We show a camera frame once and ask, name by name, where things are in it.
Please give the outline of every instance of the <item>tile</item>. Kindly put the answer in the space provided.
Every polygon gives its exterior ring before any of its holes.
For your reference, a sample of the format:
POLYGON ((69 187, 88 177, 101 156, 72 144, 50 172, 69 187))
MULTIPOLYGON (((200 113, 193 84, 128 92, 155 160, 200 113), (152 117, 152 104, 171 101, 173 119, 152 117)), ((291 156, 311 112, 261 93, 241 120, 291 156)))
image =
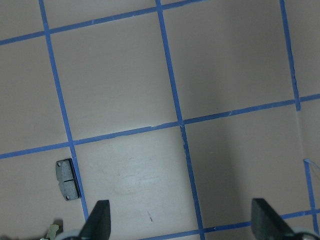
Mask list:
POLYGON ((0 154, 67 142, 45 38, 0 48, 0 154))
POLYGON ((110 240, 198 228, 178 127, 78 145, 76 151, 89 211, 97 200, 110 200, 110 240))
POLYGON ((295 76, 300 96, 320 93, 320 2, 286 0, 295 76))
POLYGON ((294 105, 186 126, 205 228, 247 222, 252 198, 309 209, 294 105))
POLYGON ((163 14, 185 119, 294 98, 278 0, 210 0, 163 14))
POLYGON ((256 240, 251 227, 241 227, 230 230, 214 231, 205 234, 205 240, 256 240))
POLYGON ((74 139, 177 121, 156 13, 52 42, 74 139))
POLYGON ((44 30, 37 0, 0 1, 0 40, 44 30))
POLYGON ((0 233, 12 239, 42 238, 54 220, 64 231, 81 229, 81 200, 65 201, 56 178, 56 161, 71 156, 68 148, 1 159, 0 233))
POLYGON ((152 8, 154 0, 44 0, 50 28, 152 8))

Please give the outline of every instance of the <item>painter's tape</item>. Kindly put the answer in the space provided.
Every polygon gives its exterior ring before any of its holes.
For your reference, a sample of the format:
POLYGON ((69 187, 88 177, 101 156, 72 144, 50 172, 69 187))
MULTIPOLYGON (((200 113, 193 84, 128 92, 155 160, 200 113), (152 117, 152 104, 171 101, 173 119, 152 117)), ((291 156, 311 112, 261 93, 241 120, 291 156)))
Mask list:
POLYGON ((40 6, 40 11, 41 11, 42 23, 43 23, 46 45, 47 45, 47 49, 48 49, 48 53, 49 53, 50 64, 51 64, 51 69, 52 69, 52 73, 53 73, 55 88, 56 88, 56 92, 58 95, 59 105, 60 105, 60 109, 61 109, 61 114, 62 114, 62 119, 63 119, 63 123, 64 123, 66 136, 67 136, 68 143, 69 143, 69 148, 71 151, 72 163, 73 163, 76 179, 77 179, 80 194, 81 194, 81 205, 82 205, 83 215, 84 215, 84 219, 87 220, 89 217, 88 207, 87 207, 87 202, 86 202, 86 198, 85 198, 84 188, 83 188, 82 181, 81 181, 76 149, 75 149, 74 141, 73 141, 72 134, 71 134, 71 129, 70 129, 67 110, 66 110, 66 106, 65 106, 65 102, 64 102, 64 97, 63 97, 62 90, 61 90, 61 85, 60 85, 60 80, 59 80, 59 76, 58 76, 58 70, 57 70, 57 66, 56 66, 54 50, 53 50, 52 43, 51 43, 49 24, 47 21, 46 9, 45 9, 45 4, 44 4, 43 0, 39 0, 39 6, 40 6))
POLYGON ((50 33, 55 34, 55 33, 65 32, 65 31, 69 31, 69 30, 73 30, 73 29, 79 29, 79 28, 84 28, 84 27, 96 25, 96 24, 102 24, 102 23, 107 23, 107 22, 111 22, 111 21, 115 21, 115 20, 131 18, 134 16, 143 15, 143 14, 154 13, 156 11, 157 11, 156 7, 144 8, 141 10, 130 11, 130 12, 116 14, 116 15, 112 15, 112 16, 96 18, 96 19, 92 19, 89 21, 83 21, 83 22, 79 22, 79 23, 75 23, 75 24, 71 24, 71 25, 67 25, 67 26, 52 28, 52 29, 50 29, 50 33))
POLYGON ((176 81, 175 81, 173 64, 172 64, 172 60, 171 60, 171 54, 170 54, 170 48, 169 48, 169 43, 168 43, 168 37, 167 37, 167 31, 166 31, 166 25, 165 25, 165 19, 164 19, 164 15, 163 15, 163 8, 161 5, 161 0, 155 0, 155 4, 156 4, 157 13, 158 13, 163 49, 164 49, 169 79, 170 79, 170 85, 171 85, 172 97, 173 97, 173 102, 174 102, 174 107, 175 107, 175 113, 176 113, 178 124, 180 126, 180 131, 181 131, 182 140, 183 140, 183 148, 184 148, 184 152, 185 152, 185 156, 186 156, 186 164, 187 164, 190 186, 191 186, 191 191, 192 191, 192 196, 193 196, 195 215, 196 215, 198 229, 200 230, 199 235, 200 235, 201 240, 205 240, 206 239, 205 234, 203 233, 203 231, 201 231, 203 229, 203 221, 202 221, 202 216, 201 216, 201 211, 200 211, 200 205, 199 205, 199 199, 198 199, 198 194, 197 194, 197 187, 196 187, 196 183, 195 183, 194 171, 192 168, 192 162, 191 162, 190 153, 189 153, 187 133, 186 133, 185 124, 183 121, 180 103, 179 103, 178 91, 177 91, 177 86, 176 86, 176 81))
POLYGON ((219 118, 226 118, 226 117, 230 117, 230 116, 234 116, 234 115, 246 114, 246 113, 250 113, 250 112, 278 108, 278 107, 283 107, 283 106, 288 106, 288 105, 293 105, 293 104, 295 104, 295 100, 278 101, 278 102, 272 102, 272 103, 262 104, 262 105, 258 105, 258 106, 250 106, 250 107, 246 107, 246 108, 236 109, 236 110, 232 110, 232 111, 215 113, 215 114, 206 115, 206 116, 189 118, 189 119, 184 120, 183 122, 184 122, 184 124, 194 124, 194 123, 199 123, 199 122, 203 122, 203 121, 209 121, 209 120, 219 119, 219 118))
MULTIPOLYGON (((309 216, 309 215, 312 215, 313 212, 316 212, 318 214, 318 213, 320 213, 320 209, 316 209, 315 211, 306 210, 306 211, 292 212, 292 213, 281 215, 281 218, 285 220, 285 219, 292 219, 292 218, 298 218, 298 217, 303 217, 303 216, 309 216)), ((227 230, 232 230, 232 229, 247 228, 250 226, 251 226, 251 221, 245 221, 245 222, 238 222, 238 223, 227 224, 227 225, 207 227, 207 228, 203 228, 200 230, 198 229, 198 230, 191 230, 191 231, 183 231, 183 232, 177 232, 177 233, 173 233, 173 234, 142 238, 139 240, 174 239, 174 238, 186 237, 186 236, 191 236, 191 235, 197 235, 197 234, 200 234, 201 232, 212 233, 212 232, 227 231, 227 230)))
POLYGON ((320 99, 320 94, 302 96, 302 97, 300 97, 300 102, 307 102, 307 101, 317 100, 317 99, 320 99))
POLYGON ((314 190, 312 187, 312 179, 311 179, 311 173, 310 173, 310 160, 305 159, 303 161, 304 163, 304 170, 305 170, 305 178, 306 178, 306 185, 308 188, 308 195, 309 195, 309 202, 311 207, 311 214, 312 214, 312 221, 313 221, 313 230, 319 234, 319 226, 318 226, 318 219, 317 219, 317 213, 316 213, 316 202, 315 202, 315 195, 314 190))
POLYGON ((194 3, 198 3, 198 2, 205 2, 205 1, 208 1, 208 0, 177 1, 177 2, 173 2, 173 3, 168 3, 168 4, 162 5, 162 9, 163 10, 174 9, 174 8, 182 7, 182 6, 185 6, 185 5, 194 4, 194 3))
POLYGON ((35 154, 35 153, 40 153, 40 152, 54 150, 54 149, 61 149, 66 147, 69 147, 68 142, 52 144, 48 146, 40 146, 40 147, 30 148, 26 150, 3 153, 3 154, 0 154, 0 159, 7 159, 7 158, 12 158, 12 157, 17 157, 17 156, 22 156, 27 154, 35 154))
POLYGON ((45 35, 44 31, 38 31, 38 32, 34 32, 34 33, 22 35, 22 36, 15 36, 15 37, 11 37, 8 39, 0 40, 0 46, 5 45, 5 44, 12 44, 15 42, 20 42, 20 41, 24 41, 24 40, 28 40, 28 39, 38 38, 38 37, 41 37, 44 35, 45 35))
POLYGON ((88 138, 84 138, 84 139, 74 140, 73 143, 74 143, 74 145, 87 144, 87 143, 102 141, 102 140, 106 140, 106 139, 114 139, 114 138, 121 137, 121 136, 129 136, 129 135, 135 135, 135 134, 156 131, 156 130, 160 130, 160 129, 173 128, 173 127, 177 127, 178 125, 179 124, 177 121, 168 122, 168 123, 164 123, 164 124, 157 125, 157 126, 140 127, 140 128, 126 130, 126 131, 119 131, 119 132, 104 134, 104 135, 100 135, 100 136, 94 136, 94 137, 88 137, 88 138))

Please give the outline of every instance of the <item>grid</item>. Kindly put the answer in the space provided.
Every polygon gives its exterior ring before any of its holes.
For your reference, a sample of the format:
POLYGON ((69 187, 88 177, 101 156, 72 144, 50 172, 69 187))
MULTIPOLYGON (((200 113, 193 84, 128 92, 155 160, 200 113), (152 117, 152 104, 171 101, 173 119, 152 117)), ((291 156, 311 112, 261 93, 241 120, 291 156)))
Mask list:
MULTIPOLYGON (((288 62, 289 62, 289 67, 290 67, 292 91, 293 91, 294 99, 288 99, 288 100, 278 101, 278 102, 271 102, 271 103, 267 103, 267 104, 250 106, 250 107, 241 108, 241 109, 234 109, 231 111, 220 112, 220 113, 199 116, 199 117, 194 117, 194 118, 189 118, 189 119, 183 119, 182 112, 181 112, 181 107, 180 107, 180 103, 179 103, 178 91, 177 91, 177 87, 176 87, 174 68, 173 68, 173 64, 172 64, 172 60, 171 60, 170 46, 169 46, 169 42, 168 42, 168 38, 167 38, 166 24, 165 24, 163 11, 168 10, 168 9, 172 9, 172 8, 182 7, 187 4, 206 1, 206 0, 183 0, 183 1, 170 3, 170 4, 164 4, 164 5, 161 4, 161 0, 155 0, 156 7, 145 8, 145 9, 121 13, 121 14, 117 14, 117 15, 113 15, 113 16, 107 16, 107 17, 103 17, 103 18, 97 18, 97 19, 93 19, 93 20, 89 20, 89 21, 85 21, 85 22, 80 22, 80 23, 71 24, 71 25, 67 25, 67 26, 56 27, 56 28, 52 28, 52 29, 50 29, 49 25, 48 25, 44 1, 43 0, 38 0, 38 1, 39 1, 39 8, 40 8, 40 12, 41 12, 44 31, 34 32, 34 33, 22 35, 22 36, 17 36, 17 37, 12 37, 12 38, 8 38, 8 39, 0 40, 0 45, 6 45, 6 44, 14 43, 14 42, 19 42, 19 41, 32 39, 32 38, 37 38, 40 36, 45 36, 47 50, 48 50, 50 64, 51 64, 51 70, 52 70, 55 88, 56 88, 56 92, 57 92, 57 96, 58 96, 58 100, 59 100, 59 105, 60 105, 60 110, 61 110, 61 114, 62 114, 62 118, 63 118, 65 132, 67 135, 67 142, 61 142, 58 144, 52 144, 52 145, 40 146, 40 147, 35 147, 35 148, 30 148, 30 149, 25 149, 25 150, 3 153, 3 154, 0 154, 0 159, 11 158, 11 157, 16 157, 16 156, 22 156, 22 155, 27 155, 27 154, 33 154, 33 153, 39 153, 39 152, 69 147, 70 151, 71 151, 71 156, 72 156, 72 161, 74 164, 75 172, 76 172, 77 181, 79 183, 83 215, 84 215, 84 218, 87 219, 89 216, 89 213, 88 213, 85 193, 84 193, 84 189, 83 189, 83 185, 82 185, 80 170, 79 170, 79 166, 78 166, 77 153, 76 153, 75 146, 86 144, 86 143, 97 142, 97 141, 101 141, 101 140, 112 139, 112 138, 116 138, 116 137, 120 137, 120 136, 135 135, 135 134, 139 134, 139 133, 146 133, 146 132, 150 132, 150 131, 166 129, 166 128, 173 128, 173 127, 179 126, 181 136, 183 139, 183 143, 184 143, 183 148, 184 148, 185 156, 186 156, 186 164, 187 164, 188 176, 189 176, 189 180, 190 180, 190 186, 191 186, 191 190, 192 190, 192 196, 193 196, 193 201, 194 201, 194 209, 195 209, 195 213, 196 213, 198 229, 184 231, 184 232, 177 232, 174 234, 144 238, 144 240, 163 240, 163 239, 172 239, 172 238, 178 238, 178 237, 184 237, 184 236, 190 236, 190 235, 199 235, 201 240, 205 240, 205 233, 210 233, 210 232, 215 232, 215 231, 223 231, 223 230, 231 230, 231 229, 237 229, 237 228, 243 228, 243 227, 250 226, 251 223, 249 221, 247 221, 247 222, 240 222, 240 223, 228 224, 228 225, 220 225, 220 226, 214 226, 214 227, 208 227, 208 228, 203 227, 202 216, 201 216, 201 211, 200 211, 200 206, 199 206, 197 188, 196 188, 196 183, 195 183, 195 177, 194 177, 194 172, 193 172, 193 167, 192 167, 191 156, 190 156, 190 152, 189 152, 188 137, 187 137, 185 125, 199 123, 199 122, 203 122, 203 121, 211 121, 211 120, 218 119, 218 118, 227 118, 230 116, 245 114, 245 113, 249 113, 249 112, 253 112, 253 111, 260 111, 260 110, 266 110, 266 109, 271 109, 271 108, 280 108, 280 107, 289 106, 289 105, 295 105, 296 111, 298 112, 301 110, 301 102, 307 102, 307 101, 320 99, 320 94, 313 94, 313 95, 308 95, 308 96, 303 96, 303 97, 299 96, 299 90, 298 90, 298 86, 297 86, 295 67, 294 67, 294 57, 293 57, 292 48, 291 48, 289 24, 288 24, 284 0, 279 0, 279 6, 281 9, 281 15, 282 15, 282 23, 283 23, 285 42, 286 42, 288 62), (167 65, 167 70, 168 70, 168 74, 169 74, 169 80, 170 80, 170 85, 171 85, 171 91, 172 91, 177 121, 166 122, 166 123, 163 123, 163 124, 160 124, 157 126, 146 126, 146 127, 136 128, 136 129, 130 129, 130 130, 125 130, 125 131, 120 131, 120 132, 114 132, 114 133, 109 133, 109 134, 104 134, 104 135, 99 135, 99 136, 94 136, 94 137, 73 140, 73 136, 72 136, 69 120, 68 120, 68 114, 67 114, 67 110, 66 110, 66 106, 65 106, 65 102, 64 102, 64 96, 62 93, 59 75, 58 75, 58 71, 57 71, 53 46, 51 43, 51 35, 55 34, 55 33, 60 33, 60 32, 64 32, 64 31, 77 29, 77 28, 83 28, 83 27, 87 27, 87 26, 91 26, 91 25, 116 21, 116 20, 120 20, 120 19, 125 19, 125 18, 130 18, 133 16, 138 16, 138 15, 143 15, 143 14, 148 14, 148 13, 155 13, 155 12, 158 15, 160 31, 161 31, 161 36, 162 36, 162 42, 163 42, 163 50, 165 53, 166 65, 167 65)), ((315 197, 314 197, 314 191, 313 191, 313 186, 312 186, 310 165, 314 165, 314 163, 309 159, 305 159, 304 160, 304 170, 305 170, 305 176, 306 176, 310 210, 284 214, 284 215, 282 215, 282 218, 283 219, 290 219, 290 218, 311 215, 312 219, 313 219, 313 229, 316 233, 319 233, 317 214, 320 213, 320 209, 317 209, 316 204, 315 204, 315 197)))

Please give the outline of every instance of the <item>blue tape line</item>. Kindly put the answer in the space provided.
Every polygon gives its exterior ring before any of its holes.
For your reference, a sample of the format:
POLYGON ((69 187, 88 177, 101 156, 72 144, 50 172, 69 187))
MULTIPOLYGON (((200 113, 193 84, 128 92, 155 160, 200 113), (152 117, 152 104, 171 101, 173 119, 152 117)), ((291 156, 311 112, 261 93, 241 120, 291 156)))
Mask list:
POLYGON ((44 31, 38 31, 38 32, 34 32, 34 33, 22 35, 22 36, 15 36, 15 37, 12 37, 12 38, 0 40, 0 46, 1 45, 5 45, 5 44, 12 44, 12 43, 15 43, 15 42, 20 42, 20 41, 27 40, 27 39, 38 38, 38 37, 41 37, 41 36, 44 36, 44 35, 45 35, 44 31))
POLYGON ((7 159, 7 158, 12 158, 12 157, 17 157, 17 156, 22 156, 27 154, 35 154, 35 153, 40 153, 40 152, 54 150, 54 149, 61 149, 66 147, 69 147, 68 142, 57 143, 57 144, 52 144, 48 146, 40 146, 40 147, 35 147, 35 148, 30 148, 30 149, 25 149, 20 151, 3 153, 3 154, 0 154, 0 159, 7 159))
MULTIPOLYGON (((174 3, 170 3, 170 4, 165 4, 162 6, 162 9, 167 10, 167 9, 177 8, 177 7, 181 7, 184 5, 197 3, 197 2, 204 2, 204 1, 207 1, 207 0, 178 1, 178 2, 174 2, 174 3)), ((111 22, 111 21, 115 21, 115 20, 119 20, 119 19, 131 18, 134 16, 143 15, 143 14, 154 13, 156 11, 157 11, 156 7, 149 7, 149 8, 145 8, 145 9, 125 12, 125 13, 116 14, 116 15, 107 16, 107 17, 101 17, 101 18, 92 19, 89 21, 84 21, 84 22, 79 22, 79 23, 75 23, 75 24, 71 24, 71 25, 67 25, 67 26, 56 27, 53 29, 49 29, 49 33, 50 34, 60 33, 60 32, 69 31, 69 30, 73 30, 73 29, 92 26, 95 24, 101 24, 101 23, 111 22)), ((27 39, 41 37, 44 35, 45 35, 44 31, 39 31, 39 32, 34 32, 34 33, 26 34, 26 35, 16 36, 16 37, 0 40, 0 46, 5 45, 5 44, 11 44, 11 43, 27 40, 27 39)))
POLYGON ((159 23, 160 23, 160 30, 161 30, 161 36, 162 36, 162 42, 163 42, 163 48, 164 48, 164 54, 165 54, 165 60, 166 60, 167 68, 168 68, 168 74, 169 74, 169 79, 170 79, 170 84, 171 84, 171 91, 173 94, 173 102, 174 102, 175 112, 176 112, 176 116, 177 116, 177 120, 178 120, 179 125, 183 126, 183 118, 182 118, 182 113, 181 113, 180 104, 179 104, 178 91, 177 91, 174 69, 173 69, 172 60, 171 60, 170 48, 169 48, 169 43, 168 43, 168 37, 167 37, 167 31, 166 31, 166 25, 165 25, 165 19, 164 19, 164 15, 163 15, 162 6, 161 6, 161 1, 155 0, 155 3, 156 3, 157 12, 158 12, 158 18, 159 18, 159 23))
POLYGON ((47 21, 44 0, 39 0, 39 6, 40 6, 40 11, 41 11, 42 23, 43 23, 46 45, 48 48, 48 53, 49 53, 50 64, 51 64, 51 69, 52 69, 52 73, 53 73, 55 88, 56 88, 56 92, 57 92, 58 99, 59 99, 59 104, 60 104, 61 114, 62 114, 63 123, 64 123, 64 127, 65 127, 65 132, 66 132, 67 139, 69 142, 74 171, 75 171, 76 179, 77 179, 80 194, 81 194, 81 205, 82 205, 82 210, 83 210, 83 214, 84 214, 84 219, 87 220, 89 217, 88 207, 87 207, 87 203, 86 203, 84 188, 83 188, 82 181, 81 181, 78 160, 77 160, 77 155, 76 155, 76 149, 75 149, 74 141, 73 141, 72 134, 71 134, 71 129, 70 129, 70 124, 69 124, 69 120, 68 120, 65 101, 64 101, 64 97, 63 97, 62 89, 61 89, 61 85, 60 85, 54 50, 53 50, 53 46, 51 43, 51 37, 50 37, 50 33, 49 33, 49 25, 48 25, 48 21, 47 21))
POLYGON ((309 195, 309 201, 310 201, 310 207, 312 212, 312 220, 313 220, 313 230, 319 234, 319 226, 318 226, 318 219, 317 219, 317 213, 316 210, 316 202, 315 202, 315 195, 314 190, 312 187, 312 179, 311 179, 311 173, 310 173, 310 160, 305 159, 303 161, 304 163, 304 170, 305 170, 305 178, 306 178, 306 185, 308 188, 308 195, 309 195))
MULTIPOLYGON (((159 19, 159 24, 160 24, 165 60, 166 60, 167 68, 168 68, 168 74, 169 74, 169 79, 170 79, 170 85, 171 85, 171 91, 172 91, 172 96, 173 96, 176 117, 178 120, 178 124, 180 126, 181 136, 183 139, 183 148, 184 148, 185 157, 186 157, 186 164, 187 164, 188 175, 189 175, 189 180, 190 180, 190 185, 191 185, 191 191, 192 191, 192 196, 193 196, 193 201, 194 201, 194 209, 195 209, 197 225, 198 225, 198 229, 202 230, 203 229, 203 222, 202 222, 199 199, 198 199, 198 194, 197 194, 197 187, 196 187, 196 182, 195 182, 194 171, 192 168, 187 133, 186 133, 185 124, 183 121, 180 103, 179 103, 178 91, 177 91, 174 69, 173 69, 172 60, 171 60, 171 54, 170 54, 168 37, 167 37, 165 19, 164 19, 164 15, 163 15, 163 9, 161 6, 161 0, 155 0, 155 4, 156 4, 157 13, 158 13, 158 19, 159 19)), ((200 231, 199 234, 200 234, 201 240, 206 239, 205 234, 202 231, 200 231)))
POLYGON ((83 28, 83 27, 87 27, 87 26, 96 25, 96 24, 102 24, 102 23, 107 23, 107 22, 111 22, 111 21, 115 21, 115 20, 131 18, 134 16, 143 15, 143 14, 154 13, 156 11, 157 11, 157 9, 155 7, 149 7, 149 8, 136 10, 136 11, 130 11, 130 12, 121 13, 121 14, 117 14, 117 15, 113 15, 113 16, 101 17, 101 18, 97 18, 97 19, 93 19, 93 20, 89 20, 89 21, 79 22, 79 23, 75 23, 75 24, 71 24, 71 25, 67 25, 67 26, 56 27, 56 28, 51 29, 50 33, 51 34, 60 33, 60 32, 64 32, 64 31, 79 29, 79 28, 83 28))
POLYGON ((105 134, 105 135, 93 136, 93 137, 88 137, 88 138, 84 138, 84 139, 74 140, 73 143, 74 143, 74 145, 81 145, 81 144, 98 142, 98 141, 106 140, 106 139, 114 139, 114 138, 121 137, 121 136, 141 134, 141 133, 151 132, 151 131, 160 130, 160 129, 177 127, 177 126, 178 126, 177 121, 168 122, 168 123, 164 123, 164 124, 161 124, 158 126, 146 126, 146 127, 141 127, 141 128, 126 130, 126 131, 119 131, 119 132, 115 132, 115 133, 109 133, 109 134, 105 134))
POLYGON ((167 10, 167 9, 174 9, 174 8, 178 8, 178 7, 182 7, 188 4, 194 4, 194 3, 198 3, 198 2, 205 2, 208 0, 185 0, 185 1, 177 1, 174 3, 168 3, 168 4, 164 4, 162 5, 162 9, 163 10, 167 10))
POLYGON ((235 224, 229 225, 221 225, 221 226, 213 226, 204 229, 205 233, 217 232, 217 231, 224 231, 224 230, 231 230, 231 229, 240 229, 251 226, 251 221, 239 222, 235 224))
POLYGON ((189 118, 184 120, 183 122, 184 124, 193 124, 193 123, 199 123, 199 122, 209 121, 213 119, 226 118, 226 117, 239 115, 239 114, 246 114, 246 113, 265 110, 265 109, 288 106, 292 104, 295 104, 295 100, 278 101, 278 102, 272 102, 272 103, 262 104, 258 106, 250 106, 250 107, 241 108, 241 109, 232 110, 232 111, 225 111, 225 112, 206 115, 206 116, 189 118))
MULTIPOLYGON (((315 211, 306 210, 306 211, 292 212, 292 213, 281 215, 281 217, 284 220, 285 219, 292 219, 292 218, 298 218, 298 217, 303 217, 303 216, 309 216, 309 215, 312 215, 314 212, 320 213, 320 209, 316 209, 315 211)), ((167 235, 162 235, 162 236, 142 238, 140 240, 174 239, 174 238, 186 237, 186 236, 191 236, 191 235, 197 235, 197 234, 200 234, 201 232, 212 233, 212 232, 218 232, 218 231, 246 228, 246 227, 250 227, 250 226, 251 226, 251 221, 245 221, 245 222, 239 222, 239 223, 234 223, 234 224, 207 227, 207 228, 203 228, 201 230, 198 229, 198 230, 191 230, 191 231, 183 231, 183 232, 177 232, 177 233, 167 234, 167 235)))
MULTIPOLYGON (((302 98, 303 98, 303 100, 301 100, 302 102, 311 101, 311 100, 315 100, 315 99, 320 99, 320 94, 304 96, 302 98)), ((199 122, 203 122, 203 121, 209 121, 209 120, 214 120, 214 119, 218 119, 218 118, 225 118, 225 117, 230 117, 230 116, 234 116, 234 115, 245 114, 245 113, 250 113, 250 112, 254 112, 254 111, 260 111, 260 110, 264 110, 264 109, 278 108, 278 107, 283 107, 283 106, 288 106, 288 105, 293 105, 293 104, 295 104, 294 100, 272 102, 272 103, 267 103, 267 104, 258 105, 258 106, 251 106, 251 107, 246 107, 246 108, 232 110, 232 111, 226 111, 226 112, 221 112, 221 113, 216 113, 216 114, 211 114, 211 115, 206 115, 206 116, 190 118, 190 119, 184 120, 184 124, 186 125, 186 124, 199 123, 199 122)), ((172 127, 177 127, 177 126, 179 126, 177 121, 168 122, 168 123, 164 123, 164 124, 157 125, 157 126, 141 127, 141 128, 130 129, 130 130, 126 130, 126 131, 114 132, 114 133, 109 133, 109 134, 105 134, 105 135, 74 140, 73 144, 74 145, 87 144, 87 143, 102 141, 102 140, 106 140, 106 139, 113 139, 113 138, 120 137, 120 136, 129 136, 129 135, 151 132, 151 131, 155 131, 155 130, 172 128, 172 127)), ((33 153, 39 153, 39 152, 44 152, 44 151, 53 150, 53 149, 60 149, 60 148, 64 148, 64 147, 69 147, 69 143, 64 142, 64 143, 58 143, 58 144, 53 144, 53 145, 49 145, 49 146, 41 146, 41 147, 36 147, 36 148, 31 148, 31 149, 26 149, 26 150, 19 150, 19 151, 14 151, 14 152, 9 152, 9 153, 3 153, 3 154, 0 154, 0 159, 11 158, 11 157, 27 155, 27 154, 33 154, 33 153)))
POLYGON ((306 101, 317 100, 317 99, 320 99, 320 94, 302 96, 300 97, 300 102, 306 102, 306 101))
POLYGON ((282 24, 283 24, 283 30, 284 30, 284 36, 285 36, 286 51, 287 51, 289 66, 290 66, 295 108, 298 112, 301 109, 301 105, 300 105, 299 91, 297 86, 294 56, 292 54, 292 48, 291 48, 289 24, 288 24, 287 12, 286 12, 286 6, 285 6, 284 0, 280 0, 280 7, 281 7, 282 24))

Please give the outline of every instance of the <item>beige floor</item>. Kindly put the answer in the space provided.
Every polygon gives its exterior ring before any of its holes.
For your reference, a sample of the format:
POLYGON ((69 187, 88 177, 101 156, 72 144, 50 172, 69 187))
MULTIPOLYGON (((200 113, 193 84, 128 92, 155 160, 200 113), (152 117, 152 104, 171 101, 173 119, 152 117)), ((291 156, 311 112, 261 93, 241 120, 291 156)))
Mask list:
POLYGON ((254 197, 313 229, 320 2, 285 1, 300 111, 280 2, 162 0, 162 22, 154 0, 0 1, 0 235, 80 229, 103 199, 110 240, 254 239, 230 227, 254 197), (84 197, 65 201, 71 157, 84 197))

